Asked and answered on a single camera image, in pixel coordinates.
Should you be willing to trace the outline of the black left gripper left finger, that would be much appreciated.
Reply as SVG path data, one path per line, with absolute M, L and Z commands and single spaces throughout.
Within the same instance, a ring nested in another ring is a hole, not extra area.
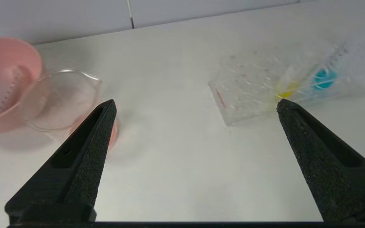
M 6 203 L 10 222 L 93 222 L 117 108 L 98 105 Z

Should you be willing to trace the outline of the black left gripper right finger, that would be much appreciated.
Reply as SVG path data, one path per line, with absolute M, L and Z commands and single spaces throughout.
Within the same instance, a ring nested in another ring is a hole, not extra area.
M 365 222 L 365 158 L 290 100 L 280 123 L 324 222 Z

